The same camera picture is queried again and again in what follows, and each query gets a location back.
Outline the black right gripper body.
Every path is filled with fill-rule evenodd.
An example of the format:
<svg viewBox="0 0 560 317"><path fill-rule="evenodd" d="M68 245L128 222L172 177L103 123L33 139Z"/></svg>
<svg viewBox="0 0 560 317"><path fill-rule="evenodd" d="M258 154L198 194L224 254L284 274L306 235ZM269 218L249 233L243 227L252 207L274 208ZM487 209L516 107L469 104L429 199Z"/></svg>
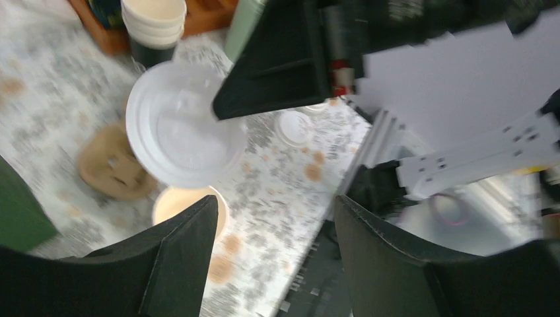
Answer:
<svg viewBox="0 0 560 317"><path fill-rule="evenodd" d="M558 1L319 1L326 31L330 92L354 94L364 55L417 46L504 22L517 36Z"/></svg>

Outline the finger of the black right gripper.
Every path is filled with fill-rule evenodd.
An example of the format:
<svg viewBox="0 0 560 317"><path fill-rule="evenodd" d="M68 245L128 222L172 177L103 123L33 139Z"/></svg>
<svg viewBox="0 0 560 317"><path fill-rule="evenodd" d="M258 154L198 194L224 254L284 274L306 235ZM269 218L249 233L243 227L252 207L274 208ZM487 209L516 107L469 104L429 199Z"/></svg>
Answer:
<svg viewBox="0 0 560 317"><path fill-rule="evenodd" d="M213 100L219 120L318 104L332 95L317 1L268 1Z"/></svg>

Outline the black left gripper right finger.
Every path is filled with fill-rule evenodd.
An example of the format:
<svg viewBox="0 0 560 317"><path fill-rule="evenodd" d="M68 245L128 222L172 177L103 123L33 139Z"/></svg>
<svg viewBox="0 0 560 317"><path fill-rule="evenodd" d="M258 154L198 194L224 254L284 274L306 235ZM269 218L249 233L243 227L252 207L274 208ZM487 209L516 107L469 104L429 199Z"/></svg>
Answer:
<svg viewBox="0 0 560 317"><path fill-rule="evenodd" d="M434 244L345 196L335 228L355 316L558 316L559 241L487 257Z"/></svg>

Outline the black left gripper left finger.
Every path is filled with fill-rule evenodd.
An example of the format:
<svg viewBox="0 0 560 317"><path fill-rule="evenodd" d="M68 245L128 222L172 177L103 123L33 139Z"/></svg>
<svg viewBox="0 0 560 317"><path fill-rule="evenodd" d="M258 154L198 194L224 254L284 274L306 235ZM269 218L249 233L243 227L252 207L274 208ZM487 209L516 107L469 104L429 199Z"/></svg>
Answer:
<svg viewBox="0 0 560 317"><path fill-rule="evenodd" d="M198 316L218 218L207 195L85 257L1 249L2 316Z"/></svg>

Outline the green paper bag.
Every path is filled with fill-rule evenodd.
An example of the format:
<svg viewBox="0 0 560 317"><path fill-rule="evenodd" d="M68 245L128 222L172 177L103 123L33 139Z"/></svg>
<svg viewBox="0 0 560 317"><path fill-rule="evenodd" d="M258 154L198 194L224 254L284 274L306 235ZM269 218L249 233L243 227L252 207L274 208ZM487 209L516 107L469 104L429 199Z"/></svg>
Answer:
<svg viewBox="0 0 560 317"><path fill-rule="evenodd" d="M1 245L29 252L52 239L58 230L27 183L1 159Z"/></svg>

